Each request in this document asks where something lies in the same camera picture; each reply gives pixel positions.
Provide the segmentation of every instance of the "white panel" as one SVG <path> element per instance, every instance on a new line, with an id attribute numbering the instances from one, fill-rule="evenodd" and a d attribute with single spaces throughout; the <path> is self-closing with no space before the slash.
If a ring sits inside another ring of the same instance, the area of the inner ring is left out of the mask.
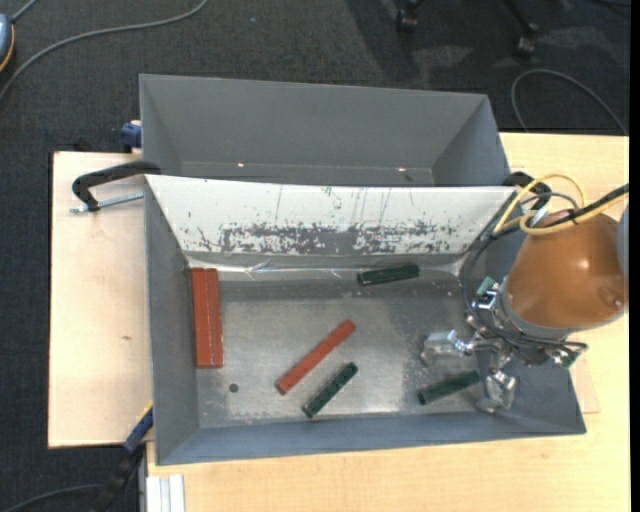
<path id="1" fill-rule="evenodd" d="M 147 512 L 162 512 L 162 493 L 160 492 L 160 477 L 148 476 L 145 486 Z"/>
<path id="2" fill-rule="evenodd" d="M 160 497 L 162 512 L 171 512 L 171 491 L 169 488 L 169 480 L 166 478 L 160 479 Z"/>
<path id="3" fill-rule="evenodd" d="M 232 254 L 330 255 L 340 236 L 349 255 L 459 254 L 513 192 L 147 179 L 183 250 Z"/>
<path id="4" fill-rule="evenodd" d="M 171 512 L 185 512 L 184 503 L 184 478 L 182 475 L 169 477 L 171 498 Z"/>

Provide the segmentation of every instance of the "red stick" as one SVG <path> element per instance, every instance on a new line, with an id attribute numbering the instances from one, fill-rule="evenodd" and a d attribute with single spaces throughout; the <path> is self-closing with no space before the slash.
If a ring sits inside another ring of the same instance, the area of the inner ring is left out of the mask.
<path id="1" fill-rule="evenodd" d="M 196 368 L 221 368 L 224 353 L 218 271 L 215 268 L 192 268 L 191 292 Z"/>
<path id="2" fill-rule="evenodd" d="M 278 391 L 286 395 L 293 386 L 300 382 L 320 361 L 327 357 L 329 352 L 346 340 L 355 329 L 356 326 L 351 320 L 342 322 L 329 336 L 322 340 L 316 348 L 309 352 L 304 359 L 289 370 L 289 373 L 276 382 Z"/>

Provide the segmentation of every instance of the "chair wheel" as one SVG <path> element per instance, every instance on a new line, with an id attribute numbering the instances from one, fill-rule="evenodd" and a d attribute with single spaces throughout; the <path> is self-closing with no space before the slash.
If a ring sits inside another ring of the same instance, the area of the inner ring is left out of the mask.
<path id="1" fill-rule="evenodd" d="M 521 59 L 530 59 L 535 48 L 533 37 L 523 34 L 520 36 L 520 39 L 518 39 L 518 43 L 516 44 L 516 57 L 520 57 Z"/>
<path id="2" fill-rule="evenodd" d="M 398 11 L 396 16 L 396 31 L 404 34 L 413 34 L 418 26 L 418 16 L 404 9 Z"/>

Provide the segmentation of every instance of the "chair leg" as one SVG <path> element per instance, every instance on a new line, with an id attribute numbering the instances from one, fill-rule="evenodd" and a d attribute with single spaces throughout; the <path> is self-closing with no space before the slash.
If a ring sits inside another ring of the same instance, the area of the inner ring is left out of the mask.
<path id="1" fill-rule="evenodd" d="M 424 0 L 407 0 L 396 15 L 396 31 L 413 34 L 418 26 L 418 7 Z"/>
<path id="2" fill-rule="evenodd" d="M 528 59 L 535 50 L 535 36 L 538 31 L 538 25 L 529 22 L 524 17 L 514 0 L 502 0 L 502 3 L 509 9 L 511 16 L 515 18 L 522 29 L 522 34 L 516 44 L 515 54 L 517 57 Z"/>

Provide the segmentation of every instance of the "cable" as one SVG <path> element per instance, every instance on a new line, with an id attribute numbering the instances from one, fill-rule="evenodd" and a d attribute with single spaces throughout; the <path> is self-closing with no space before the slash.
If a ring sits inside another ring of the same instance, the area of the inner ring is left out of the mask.
<path id="1" fill-rule="evenodd" d="M 575 78 L 571 78 L 569 75 L 565 75 L 564 73 L 559 73 L 558 71 L 551 71 L 550 69 L 543 69 L 543 68 L 530 69 L 529 71 L 525 71 L 513 81 L 513 84 L 511 84 L 511 106 L 513 107 L 516 117 L 518 118 L 518 122 L 520 123 L 520 126 L 525 132 L 528 132 L 529 128 L 527 128 L 527 126 L 524 124 L 524 121 L 522 120 L 522 116 L 520 115 L 520 109 L 518 108 L 518 103 L 516 101 L 516 89 L 518 88 L 518 84 L 520 83 L 520 81 L 524 77 L 529 75 L 551 75 L 572 83 L 576 87 L 580 88 L 582 91 L 586 92 L 589 96 L 591 96 L 594 100 L 596 100 L 596 102 L 598 102 L 598 104 L 607 112 L 607 114 L 609 114 L 611 119 L 613 119 L 613 121 L 618 125 L 618 128 L 620 128 L 620 131 L 622 131 L 623 135 L 625 136 L 629 135 L 629 133 L 627 132 L 626 128 L 624 127 L 620 119 L 618 119 L 618 117 L 613 113 L 613 111 L 607 106 L 607 104 L 604 101 L 600 99 L 600 97 L 595 92 L 589 89 L 586 85 L 583 85 L 580 82 L 578 82 Z"/>
<path id="2" fill-rule="evenodd" d="M 63 494 L 73 494 L 76 492 L 86 492 L 86 491 L 94 491 L 94 490 L 98 490 L 98 489 L 104 489 L 104 485 L 99 485 L 99 484 L 91 484 L 91 485 L 78 485 L 75 487 L 66 487 L 64 489 L 58 489 L 57 491 L 51 491 L 51 492 L 47 492 L 44 494 L 41 494 L 39 496 L 36 496 L 35 498 L 31 498 L 29 500 L 23 501 L 22 503 L 18 503 L 17 505 L 14 505 L 13 507 L 9 507 L 1 512 L 16 512 L 17 510 L 22 510 L 26 507 L 28 507 L 29 505 L 33 505 L 34 503 L 38 503 L 40 501 L 44 501 L 47 500 L 49 498 L 54 498 L 55 496 L 61 496 Z"/>
<path id="3" fill-rule="evenodd" d="M 198 12 L 200 12 L 205 5 L 207 5 L 207 3 L 209 2 L 209 0 L 202 0 L 196 7 L 194 7 L 193 9 L 191 9 L 190 11 L 184 13 L 184 14 L 180 14 L 178 16 L 174 16 L 173 18 L 168 18 L 165 20 L 159 20 L 159 21 L 151 21 L 148 23 L 140 23 L 137 25 L 125 25 L 122 27 L 112 27 L 112 28 L 105 28 L 105 29 L 101 29 L 101 30 L 94 30 L 92 32 L 85 32 L 84 34 L 80 34 L 77 36 L 73 36 L 73 37 L 69 37 L 68 39 L 64 39 L 63 41 L 59 41 L 55 44 L 52 44 L 51 46 L 49 46 L 48 48 L 45 48 L 44 50 L 36 53 L 33 57 L 31 57 L 29 60 L 27 60 L 22 66 L 20 66 L 18 68 L 18 70 L 11 76 L 11 78 L 9 78 L 9 81 L 5 84 L 5 86 L 2 88 L 2 90 L 0 90 L 0 103 L 2 103 L 2 100 L 4 99 L 4 97 L 7 94 L 7 91 L 9 90 L 9 88 L 14 84 L 14 82 L 18 79 L 18 77 L 20 75 L 22 75 L 22 73 L 24 73 L 30 66 L 32 66 L 34 63 L 36 63 L 37 61 L 39 61 L 42 57 L 45 57 L 46 55 L 49 55 L 50 53 L 54 52 L 55 50 L 58 50 L 60 48 L 62 48 L 63 46 L 67 46 L 71 43 L 75 43 L 77 41 L 82 41 L 84 39 L 90 39 L 93 37 L 98 37 L 98 36 L 103 36 L 106 34 L 115 34 L 115 33 L 119 33 L 119 32 L 131 32 L 134 30 L 145 30 L 148 28 L 155 28 L 155 27 L 162 27 L 165 25 L 170 25 L 172 23 L 176 23 L 178 21 L 182 21 L 185 20 L 187 18 L 190 18 L 191 16 L 197 14 Z"/>
<path id="4" fill-rule="evenodd" d="M 22 8 L 11 17 L 11 23 L 15 23 L 16 21 L 18 21 L 18 18 L 29 9 L 31 9 L 33 7 L 33 4 L 35 4 L 37 1 L 38 0 L 31 0 L 30 2 L 27 2 L 25 5 L 23 5 Z"/>
<path id="5" fill-rule="evenodd" d="M 520 203 L 521 199 L 527 194 L 527 192 L 529 192 L 529 190 L 531 190 L 533 187 L 535 187 L 541 181 L 548 180 L 548 179 L 551 179 L 551 178 L 562 178 L 562 179 L 565 179 L 565 180 L 570 181 L 571 183 L 573 183 L 576 186 L 576 188 L 578 189 L 578 191 L 580 192 L 580 198 L 582 200 L 582 205 L 583 206 L 585 205 L 585 203 L 587 202 L 587 194 L 584 191 L 584 188 L 582 188 L 582 185 L 580 185 L 580 183 L 578 183 L 578 181 L 576 181 L 571 176 L 567 176 L 565 174 L 545 174 L 544 176 L 541 176 L 540 178 L 536 178 L 533 181 L 531 181 L 531 183 L 529 183 L 528 185 L 522 187 L 522 190 L 520 192 L 518 192 L 516 197 L 513 198 L 513 200 L 511 201 L 511 203 L 507 207 L 507 209 L 502 214 L 502 217 L 500 217 L 500 220 L 496 224 L 496 227 L 494 228 L 493 232 L 494 233 L 498 233 L 500 230 L 502 230 L 502 228 L 504 228 L 505 222 L 509 218 L 509 215 L 511 215 L 511 212 L 513 211 L 513 209 L 516 207 L 516 205 L 518 205 Z"/>
<path id="6" fill-rule="evenodd" d="M 94 500 L 89 512 L 107 512 L 117 496 L 135 475 L 144 457 L 144 435 L 153 426 L 153 404 L 149 404 L 136 426 L 122 445 L 123 455 L 109 478 L 109 482 Z"/>
<path id="7" fill-rule="evenodd" d="M 553 223 L 544 226 L 544 227 L 530 227 L 527 223 L 529 218 L 531 218 L 531 214 L 523 215 L 519 218 L 520 229 L 527 234 L 530 235 L 547 235 L 550 233 L 557 233 L 566 229 L 574 224 L 579 224 L 586 220 L 589 220 L 596 215 L 599 215 L 603 211 L 609 209 L 615 203 L 622 201 L 629 194 L 629 184 L 623 185 L 615 189 L 612 192 L 609 192 L 604 197 L 594 201 L 588 206 L 584 208 L 580 208 L 578 210 L 569 211 L 569 215 L 567 217 L 563 217 L 554 221 Z"/>
<path id="8" fill-rule="evenodd" d="M 579 208 L 577 201 L 571 197 L 568 194 L 562 194 L 561 192 L 542 192 L 540 194 L 536 194 L 534 197 L 530 197 L 529 199 L 525 199 L 524 201 L 522 201 L 522 203 L 520 203 L 522 206 L 528 204 L 528 203 L 532 203 L 533 201 L 537 201 L 538 199 L 544 199 L 547 197 L 559 197 L 561 199 L 565 199 L 567 201 L 569 201 L 571 203 L 571 205 L 574 208 Z"/>
<path id="9" fill-rule="evenodd" d="M 612 6 L 612 7 L 624 7 L 628 9 L 631 8 L 631 0 L 629 0 L 628 2 L 616 2 L 615 0 L 591 0 L 591 1 L 597 4 L 602 4 L 602 5 Z"/>

